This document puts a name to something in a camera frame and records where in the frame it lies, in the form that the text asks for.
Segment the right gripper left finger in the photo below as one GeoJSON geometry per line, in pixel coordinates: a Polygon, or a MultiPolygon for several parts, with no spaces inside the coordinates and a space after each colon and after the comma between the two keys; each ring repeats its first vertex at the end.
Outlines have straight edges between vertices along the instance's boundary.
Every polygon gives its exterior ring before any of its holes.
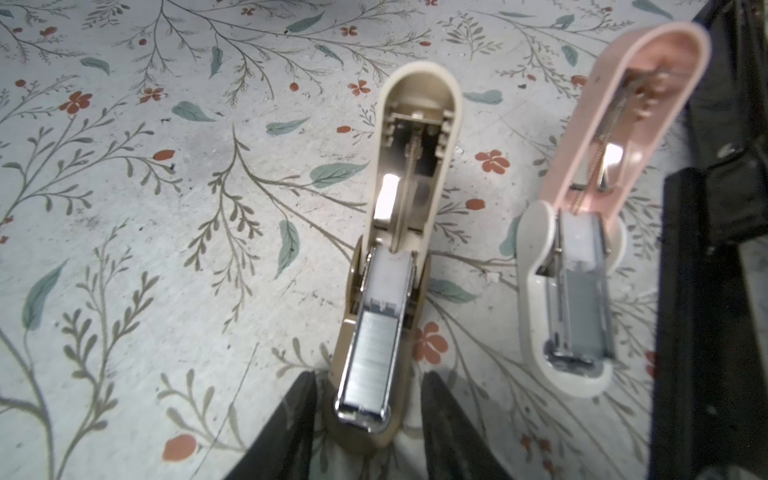
{"type": "Polygon", "coordinates": [[[226,479],[308,479],[317,403],[316,375],[305,371],[226,479]]]}

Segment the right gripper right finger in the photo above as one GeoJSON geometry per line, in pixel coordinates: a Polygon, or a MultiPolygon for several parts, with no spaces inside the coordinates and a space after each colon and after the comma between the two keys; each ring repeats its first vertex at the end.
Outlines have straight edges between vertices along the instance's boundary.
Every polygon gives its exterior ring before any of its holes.
{"type": "Polygon", "coordinates": [[[421,416],[429,479],[512,479],[434,371],[422,378],[421,416]]]}

